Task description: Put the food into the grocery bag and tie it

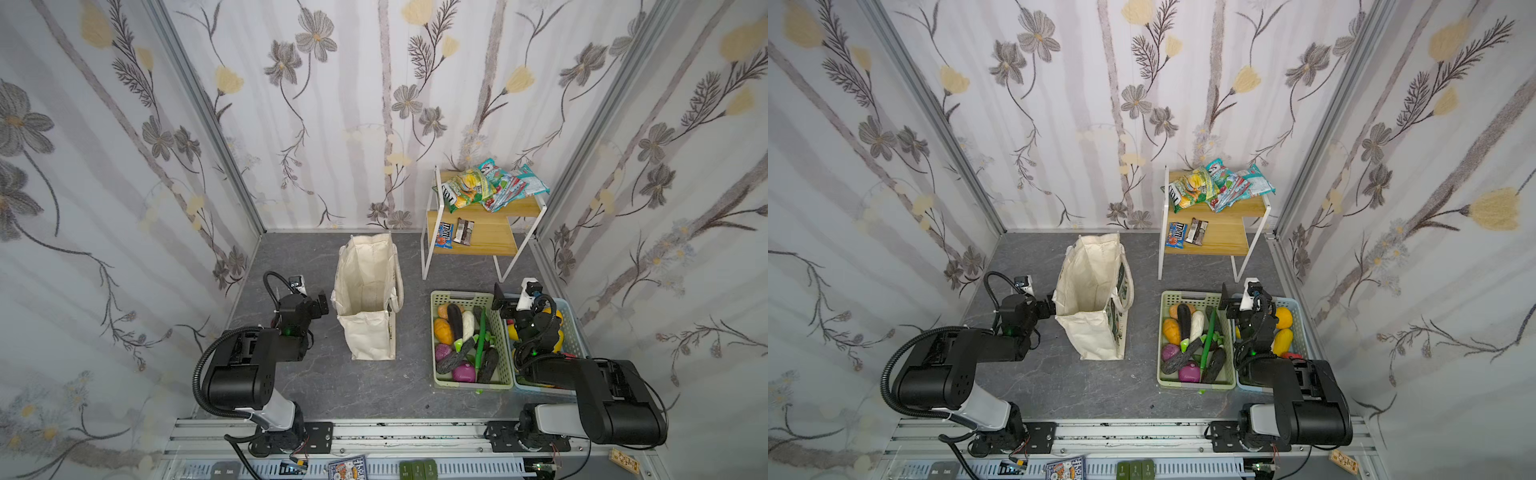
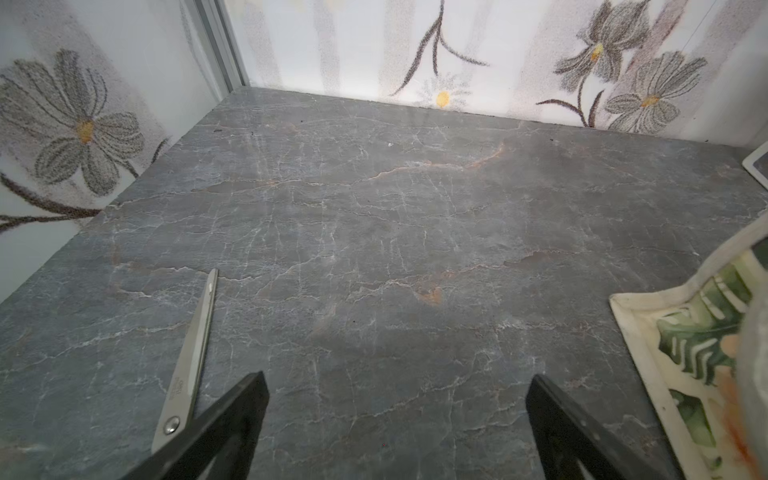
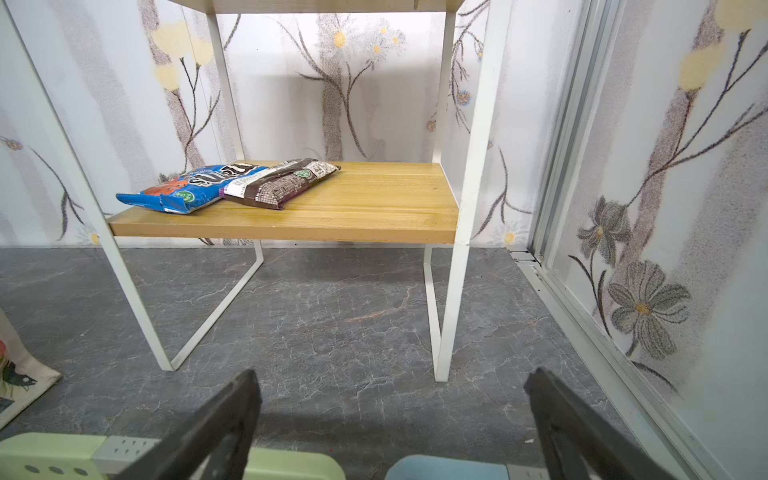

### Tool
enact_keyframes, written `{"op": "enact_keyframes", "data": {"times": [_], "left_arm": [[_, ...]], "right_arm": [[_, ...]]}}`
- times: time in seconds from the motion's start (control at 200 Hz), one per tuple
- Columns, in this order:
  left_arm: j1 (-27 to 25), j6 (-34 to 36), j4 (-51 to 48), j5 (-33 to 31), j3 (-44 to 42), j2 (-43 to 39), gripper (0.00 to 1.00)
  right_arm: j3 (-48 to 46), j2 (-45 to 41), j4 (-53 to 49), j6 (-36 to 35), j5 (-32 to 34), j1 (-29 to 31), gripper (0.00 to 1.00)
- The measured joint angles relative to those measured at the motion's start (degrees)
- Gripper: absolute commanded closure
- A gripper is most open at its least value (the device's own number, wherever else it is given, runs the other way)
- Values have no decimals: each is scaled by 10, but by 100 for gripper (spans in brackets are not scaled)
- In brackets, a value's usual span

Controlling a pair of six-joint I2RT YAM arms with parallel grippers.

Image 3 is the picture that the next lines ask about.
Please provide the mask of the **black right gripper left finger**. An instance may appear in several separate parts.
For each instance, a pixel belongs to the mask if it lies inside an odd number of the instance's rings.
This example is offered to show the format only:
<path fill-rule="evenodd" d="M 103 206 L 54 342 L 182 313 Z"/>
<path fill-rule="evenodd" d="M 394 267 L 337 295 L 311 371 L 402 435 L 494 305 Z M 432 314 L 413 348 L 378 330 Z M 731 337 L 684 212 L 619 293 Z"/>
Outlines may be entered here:
<path fill-rule="evenodd" d="M 241 479 L 256 432 L 262 396 L 246 369 L 186 422 L 121 471 L 119 479 Z"/>

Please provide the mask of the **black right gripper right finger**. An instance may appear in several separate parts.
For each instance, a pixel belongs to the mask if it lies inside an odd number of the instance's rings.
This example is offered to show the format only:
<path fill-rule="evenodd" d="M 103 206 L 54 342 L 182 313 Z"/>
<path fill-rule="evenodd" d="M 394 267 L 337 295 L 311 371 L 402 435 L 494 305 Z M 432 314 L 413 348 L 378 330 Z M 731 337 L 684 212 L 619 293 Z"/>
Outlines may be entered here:
<path fill-rule="evenodd" d="M 674 479 L 550 371 L 536 369 L 524 389 L 551 479 Z"/>

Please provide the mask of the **cream canvas grocery bag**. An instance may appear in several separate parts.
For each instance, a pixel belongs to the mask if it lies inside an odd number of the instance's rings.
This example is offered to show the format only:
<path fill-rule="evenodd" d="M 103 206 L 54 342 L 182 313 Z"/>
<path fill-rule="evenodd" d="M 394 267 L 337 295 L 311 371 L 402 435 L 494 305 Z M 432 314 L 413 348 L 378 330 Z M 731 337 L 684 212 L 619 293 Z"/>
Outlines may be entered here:
<path fill-rule="evenodd" d="M 1 428 L 62 378 L 38 361 L 24 346 L 4 312 L 1 312 Z"/>

